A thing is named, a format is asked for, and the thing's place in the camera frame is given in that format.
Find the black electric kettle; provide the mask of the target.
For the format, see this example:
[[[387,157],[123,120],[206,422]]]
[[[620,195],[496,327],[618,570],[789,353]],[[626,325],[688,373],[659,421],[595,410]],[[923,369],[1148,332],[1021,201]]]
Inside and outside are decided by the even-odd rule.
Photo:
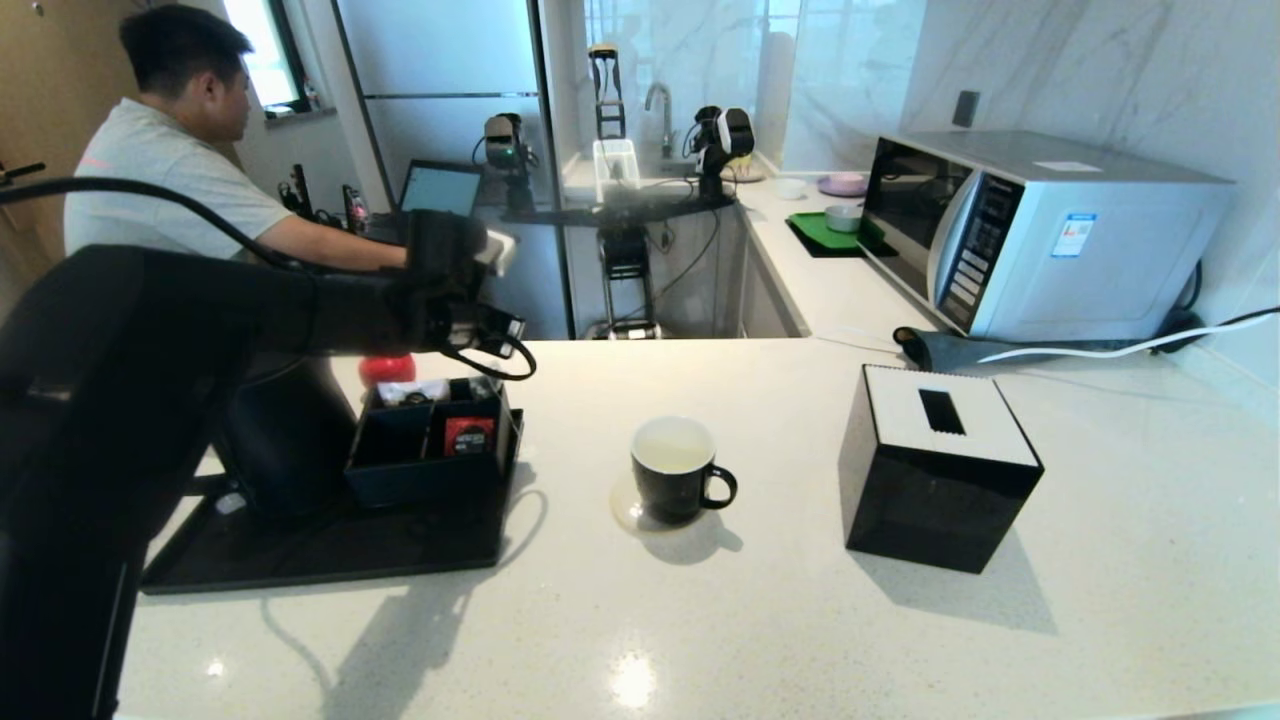
[[[261,518],[303,518],[346,491],[356,430],[329,360],[264,355],[236,391],[212,448]]]

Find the white tea bag packet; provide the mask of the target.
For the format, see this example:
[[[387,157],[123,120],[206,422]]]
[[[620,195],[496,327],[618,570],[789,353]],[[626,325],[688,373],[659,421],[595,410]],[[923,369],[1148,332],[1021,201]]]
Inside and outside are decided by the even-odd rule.
[[[375,389],[383,407],[411,407],[451,398],[448,379],[383,382]]]

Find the red tomato-shaped timer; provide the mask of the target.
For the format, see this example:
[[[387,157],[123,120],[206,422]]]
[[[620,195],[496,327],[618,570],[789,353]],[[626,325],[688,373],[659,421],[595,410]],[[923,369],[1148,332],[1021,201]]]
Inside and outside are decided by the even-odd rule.
[[[358,378],[365,389],[384,383],[415,382],[417,368],[411,354],[396,356],[365,356],[357,365]]]

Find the black laptop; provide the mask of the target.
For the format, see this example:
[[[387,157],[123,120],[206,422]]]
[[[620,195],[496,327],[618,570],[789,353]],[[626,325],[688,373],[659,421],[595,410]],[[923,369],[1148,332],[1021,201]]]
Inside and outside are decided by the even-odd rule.
[[[448,211],[471,217],[481,181],[480,167],[413,159],[404,174],[396,210]]]

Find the black compartment organizer box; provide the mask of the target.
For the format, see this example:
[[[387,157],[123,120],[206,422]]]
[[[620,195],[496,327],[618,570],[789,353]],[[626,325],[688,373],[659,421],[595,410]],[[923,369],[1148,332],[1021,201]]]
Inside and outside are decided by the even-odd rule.
[[[467,379],[451,382],[451,398],[411,407],[383,407],[376,389],[367,389],[344,477],[360,505],[381,509],[444,500],[489,487],[508,486],[520,439],[518,413],[507,393],[499,402],[471,401]],[[494,450],[444,457],[447,418],[497,419]]]

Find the black teleoperation rig stand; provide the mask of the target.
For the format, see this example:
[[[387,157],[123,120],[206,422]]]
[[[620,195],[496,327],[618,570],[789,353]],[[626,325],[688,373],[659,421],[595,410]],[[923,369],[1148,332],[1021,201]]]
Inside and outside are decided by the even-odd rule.
[[[735,195],[694,192],[685,197],[664,193],[657,184],[614,191],[590,208],[570,210],[507,209],[500,219],[512,224],[586,227],[596,231],[596,246],[602,264],[602,283],[605,302],[605,324],[594,340],[666,340],[669,334],[657,318],[657,302],[710,250],[721,231],[719,210],[737,202]],[[654,291],[650,264],[649,225],[666,224],[680,217],[713,214],[716,225],[710,238],[695,259],[663,290]],[[640,281],[643,304],[630,313],[614,310],[613,283]]]

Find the round translucent coaster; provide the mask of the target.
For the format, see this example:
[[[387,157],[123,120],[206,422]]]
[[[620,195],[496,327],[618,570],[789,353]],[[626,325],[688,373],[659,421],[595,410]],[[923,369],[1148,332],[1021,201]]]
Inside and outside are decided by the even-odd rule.
[[[645,503],[637,483],[628,471],[617,474],[612,480],[609,509],[620,528],[636,537],[682,530],[700,520],[704,514],[698,510],[689,518],[669,518],[658,512],[649,503]]]

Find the black mug white inside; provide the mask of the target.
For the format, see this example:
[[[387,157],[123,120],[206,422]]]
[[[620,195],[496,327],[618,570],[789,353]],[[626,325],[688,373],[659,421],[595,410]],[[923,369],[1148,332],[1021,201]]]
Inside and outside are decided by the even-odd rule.
[[[739,496],[739,479],[716,457],[710,430],[690,416],[643,423],[631,438],[630,459],[646,514],[676,525],[727,509]]]

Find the silver refrigerator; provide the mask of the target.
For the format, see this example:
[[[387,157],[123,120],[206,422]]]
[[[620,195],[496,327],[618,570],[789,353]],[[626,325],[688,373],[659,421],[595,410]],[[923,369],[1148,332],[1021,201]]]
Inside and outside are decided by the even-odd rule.
[[[535,0],[332,0],[390,209],[416,161],[480,174],[475,211],[497,222],[509,174],[486,159],[485,124],[517,115],[539,211],[561,206]]]

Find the white kitchen cabinet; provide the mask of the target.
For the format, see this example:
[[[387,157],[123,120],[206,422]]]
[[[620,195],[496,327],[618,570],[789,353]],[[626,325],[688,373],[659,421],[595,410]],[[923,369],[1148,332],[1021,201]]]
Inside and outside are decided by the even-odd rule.
[[[769,259],[764,242],[756,237],[746,210],[732,208],[719,214],[717,243],[714,337],[808,337],[810,328]]]

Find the person in grey t-shirt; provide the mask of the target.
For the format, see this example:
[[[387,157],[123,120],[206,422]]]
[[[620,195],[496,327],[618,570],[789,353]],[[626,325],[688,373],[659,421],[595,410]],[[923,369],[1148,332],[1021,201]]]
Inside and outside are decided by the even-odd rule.
[[[120,100],[90,140],[76,174],[140,181],[204,204],[255,242],[297,261],[344,272],[406,264],[402,247],[297,217],[262,192],[221,146],[250,118],[243,59],[251,42],[218,15],[165,5],[125,18],[119,37],[140,94]],[[132,193],[70,193],[64,245],[134,245],[221,260],[243,247],[186,208]]]

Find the green plastic tray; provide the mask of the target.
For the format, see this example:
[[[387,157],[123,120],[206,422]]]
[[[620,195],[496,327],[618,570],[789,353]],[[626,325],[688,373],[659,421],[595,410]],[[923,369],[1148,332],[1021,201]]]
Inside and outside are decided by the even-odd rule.
[[[800,245],[812,258],[896,258],[899,252],[882,240],[863,238],[859,231],[832,231],[823,211],[795,213],[786,218]]]

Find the black tissue box white lid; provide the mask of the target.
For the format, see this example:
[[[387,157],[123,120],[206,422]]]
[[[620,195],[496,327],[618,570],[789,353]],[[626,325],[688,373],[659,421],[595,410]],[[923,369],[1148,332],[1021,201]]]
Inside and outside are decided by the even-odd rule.
[[[858,373],[837,461],[849,550],[979,574],[1043,474],[995,380]]]

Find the silver microwave oven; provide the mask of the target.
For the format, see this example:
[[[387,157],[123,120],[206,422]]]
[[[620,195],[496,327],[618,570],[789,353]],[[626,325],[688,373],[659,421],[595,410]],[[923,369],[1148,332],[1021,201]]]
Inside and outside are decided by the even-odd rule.
[[[1024,129],[879,137],[859,231],[951,331],[1014,345],[1147,340],[1235,184]]]

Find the black upright frame device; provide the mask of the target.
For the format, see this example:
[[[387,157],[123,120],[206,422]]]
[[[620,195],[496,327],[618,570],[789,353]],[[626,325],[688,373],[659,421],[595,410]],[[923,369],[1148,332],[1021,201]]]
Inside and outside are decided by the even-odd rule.
[[[588,60],[594,87],[596,137],[600,141],[626,138],[618,49],[613,44],[593,44],[588,49]]]

